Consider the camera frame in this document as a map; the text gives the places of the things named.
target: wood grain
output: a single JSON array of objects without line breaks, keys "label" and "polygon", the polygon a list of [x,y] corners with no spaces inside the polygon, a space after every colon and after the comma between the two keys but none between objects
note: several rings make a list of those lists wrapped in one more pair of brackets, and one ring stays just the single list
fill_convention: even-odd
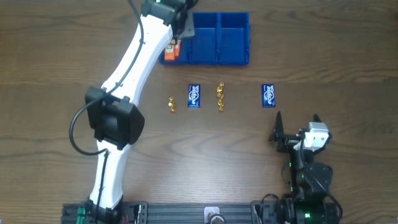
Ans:
[{"label": "wood grain", "polygon": [[[318,113],[333,140],[315,159],[334,170],[342,223],[396,222],[398,2],[201,0],[196,10],[249,11],[250,64],[154,67],[125,199],[250,202],[287,193],[280,177],[287,155],[267,142],[276,112],[288,133]],[[126,1],[1,1],[3,223],[59,223],[63,203],[90,193],[96,158],[72,149],[68,125],[86,89],[116,68],[136,26]],[[224,113],[215,98],[220,81]],[[186,108],[189,83],[201,83],[199,110]],[[275,83],[275,109],[261,108],[261,83]],[[169,95],[176,114],[168,112]],[[84,114],[76,139],[94,151],[92,137]]]}]

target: white logo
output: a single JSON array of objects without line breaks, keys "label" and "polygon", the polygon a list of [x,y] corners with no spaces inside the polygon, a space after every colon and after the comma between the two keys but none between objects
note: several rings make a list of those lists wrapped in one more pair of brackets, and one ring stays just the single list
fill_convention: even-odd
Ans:
[{"label": "white logo", "polygon": [[268,100],[268,104],[271,104],[274,97],[274,86],[267,86],[267,90],[264,92],[264,99]]},{"label": "white logo", "polygon": [[191,92],[189,92],[189,99],[192,100],[193,104],[196,104],[198,98],[199,98],[199,86],[193,86]]}]

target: wooden surface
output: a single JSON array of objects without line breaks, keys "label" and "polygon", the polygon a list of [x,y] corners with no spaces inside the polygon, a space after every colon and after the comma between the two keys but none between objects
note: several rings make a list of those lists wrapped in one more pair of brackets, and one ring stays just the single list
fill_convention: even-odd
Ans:
[{"label": "wooden surface", "polygon": [[[318,113],[333,140],[315,160],[334,170],[342,223],[396,222],[398,1],[200,0],[196,11],[249,11],[250,64],[155,65],[141,95],[146,126],[129,155],[124,199],[250,202],[288,193],[280,177],[287,155],[267,142],[276,112],[292,134]],[[126,1],[0,2],[3,223],[59,223],[63,203],[91,192],[96,158],[72,149],[68,126],[136,27]],[[216,105],[220,81],[224,113]],[[186,107],[189,83],[201,83],[199,110]],[[275,109],[261,108],[261,83],[275,84]],[[86,114],[75,136],[96,150]]]}]

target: blue tray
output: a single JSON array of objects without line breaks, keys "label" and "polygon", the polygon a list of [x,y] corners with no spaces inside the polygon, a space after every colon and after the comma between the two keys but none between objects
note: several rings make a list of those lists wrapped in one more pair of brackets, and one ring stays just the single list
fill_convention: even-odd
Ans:
[{"label": "blue tray", "polygon": [[164,65],[247,65],[250,58],[248,12],[194,12],[195,36],[182,40],[180,58]]}]

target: blue candy wrapper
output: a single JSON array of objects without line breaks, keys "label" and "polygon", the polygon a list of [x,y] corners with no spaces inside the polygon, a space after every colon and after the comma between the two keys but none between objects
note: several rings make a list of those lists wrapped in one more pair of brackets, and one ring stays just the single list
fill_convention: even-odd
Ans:
[{"label": "blue candy wrapper", "polygon": [[189,108],[199,108],[200,107],[200,85],[199,84],[189,84],[188,107]]},{"label": "blue candy wrapper", "polygon": [[274,108],[275,107],[275,93],[274,84],[262,84],[262,107]]}]

